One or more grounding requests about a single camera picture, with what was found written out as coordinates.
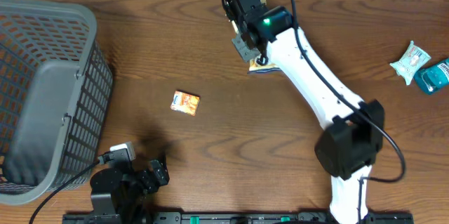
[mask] white robotic arm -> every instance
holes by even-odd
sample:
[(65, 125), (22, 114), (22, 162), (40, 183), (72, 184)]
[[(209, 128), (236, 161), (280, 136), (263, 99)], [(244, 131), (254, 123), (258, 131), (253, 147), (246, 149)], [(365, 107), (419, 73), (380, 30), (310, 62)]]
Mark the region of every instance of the white robotic arm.
[[(317, 77), (310, 66), (300, 54), (297, 48), (294, 29), (290, 28), (276, 36), (276, 41), (267, 44), (267, 57), (287, 75), (300, 91), (302, 96), (313, 109), (323, 129), (333, 124), (333, 118), (339, 116), (345, 118), (353, 113), (346, 105), (341, 103)], [(307, 55), (317, 70), (338, 90), (353, 106), (360, 108), (358, 104), (363, 102), (360, 96), (351, 92), (321, 61), (314, 49), (299, 29), (298, 34), (301, 44), (307, 50)], [(371, 166), (364, 166), (352, 173), (351, 178), (343, 180), (340, 177), (331, 176), (332, 202), (330, 212), (340, 224), (354, 224), (358, 221), (358, 194), (361, 177), (368, 177)], [(368, 213), (365, 203), (366, 183), (362, 188), (362, 218)]]
[[(331, 174), (333, 196), (330, 212), (340, 224), (357, 223), (359, 212), (362, 218), (368, 214), (365, 203), (366, 183), (360, 191), (359, 181), (369, 176), (375, 153), (382, 147), (382, 136), (376, 136), (369, 127), (361, 129), (352, 126), (352, 120), (357, 120), (353, 116), (354, 111), (340, 102), (301, 55), (295, 39), (295, 29), (290, 22), (291, 15), (286, 9), (278, 7), (267, 11), (265, 4), (261, 4), (259, 0), (226, 2), (227, 6), (224, 7), (237, 33), (232, 42), (243, 60), (261, 56), (262, 44), (262, 56), (268, 60), (267, 63), (278, 65), (313, 109), (325, 131), (317, 144), (316, 154), (324, 169)], [(361, 104), (365, 105), (365, 109), (366, 104), (362, 98), (351, 92), (318, 57), (302, 29), (298, 28), (297, 32), (308, 59), (322, 77), (356, 109), (361, 110)], [(382, 106), (378, 104), (373, 107), (377, 118), (383, 121)], [(354, 143), (354, 136), (362, 140), (363, 144)]]

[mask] white wrapped snack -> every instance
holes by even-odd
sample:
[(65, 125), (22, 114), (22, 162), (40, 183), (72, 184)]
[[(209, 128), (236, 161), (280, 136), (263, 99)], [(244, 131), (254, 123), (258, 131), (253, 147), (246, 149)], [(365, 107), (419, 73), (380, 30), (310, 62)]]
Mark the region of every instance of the white wrapped snack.
[(413, 41), (411, 41), (402, 58), (397, 62), (390, 63), (390, 65), (396, 70), (399, 76), (402, 76), (406, 80), (406, 84), (409, 85), (416, 71), (429, 60), (430, 55), (421, 48), (413, 45)]

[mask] robotic arm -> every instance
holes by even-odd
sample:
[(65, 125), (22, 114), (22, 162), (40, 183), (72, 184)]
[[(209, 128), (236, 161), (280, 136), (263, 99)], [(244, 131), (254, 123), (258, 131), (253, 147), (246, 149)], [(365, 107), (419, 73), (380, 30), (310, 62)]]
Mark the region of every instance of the robotic arm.
[[(225, 1), (227, 16), (236, 30), (232, 42), (242, 59), (259, 58), (258, 62), (278, 65), (313, 109), (324, 130), (315, 152), (323, 168), (331, 174), (330, 212), (338, 223), (357, 223), (360, 194), (361, 217), (368, 214), (366, 183), (359, 192), (359, 179), (368, 177), (375, 155), (382, 148), (382, 135), (341, 103), (314, 73), (297, 47), (292, 15), (284, 7), (268, 10), (260, 0)], [(377, 101), (366, 104), (350, 91), (321, 61), (304, 32), (300, 28), (297, 32), (310, 61), (326, 81), (360, 112), (383, 127), (382, 106)]]
[(131, 142), (115, 145), (98, 157), (109, 168), (91, 178), (93, 211), (89, 214), (66, 214), (63, 224), (152, 224), (154, 215), (143, 206), (147, 195), (158, 192), (170, 180), (165, 156), (148, 161), (149, 167), (133, 168), (135, 159)]

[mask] wooden table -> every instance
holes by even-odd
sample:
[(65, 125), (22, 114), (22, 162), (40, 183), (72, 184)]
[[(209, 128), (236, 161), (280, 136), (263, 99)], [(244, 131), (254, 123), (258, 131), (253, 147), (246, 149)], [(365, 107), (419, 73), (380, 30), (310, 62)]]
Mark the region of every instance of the wooden table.
[[(330, 176), (314, 145), (322, 130), (282, 73), (246, 74), (220, 0), (50, 0), (89, 7), (98, 41), (116, 70), (100, 152), (133, 141), (145, 157), (165, 151), (171, 180), (155, 205), (183, 211), (299, 211), (326, 208)], [(290, 8), (289, 0), (268, 0)], [(406, 179), (369, 182), (368, 206), (411, 211), (416, 223), (449, 219), (449, 88), (427, 96), (389, 66), (410, 40), (447, 58), (449, 0), (297, 0), (300, 24), (330, 69), (386, 110), (403, 150)], [(197, 115), (170, 110), (176, 89), (197, 93)], [(396, 176), (388, 144), (373, 175)], [(90, 211), (91, 188), (61, 192), (35, 223)], [(0, 223), (27, 223), (40, 201), (0, 206)]]

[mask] laundry basket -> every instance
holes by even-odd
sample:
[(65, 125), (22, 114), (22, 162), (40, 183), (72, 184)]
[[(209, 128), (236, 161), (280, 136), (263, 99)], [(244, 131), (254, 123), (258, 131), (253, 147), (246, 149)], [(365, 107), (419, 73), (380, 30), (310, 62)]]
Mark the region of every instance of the laundry basket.
[(30, 202), (93, 163), (112, 89), (96, 31), (83, 6), (0, 0), (0, 204)]

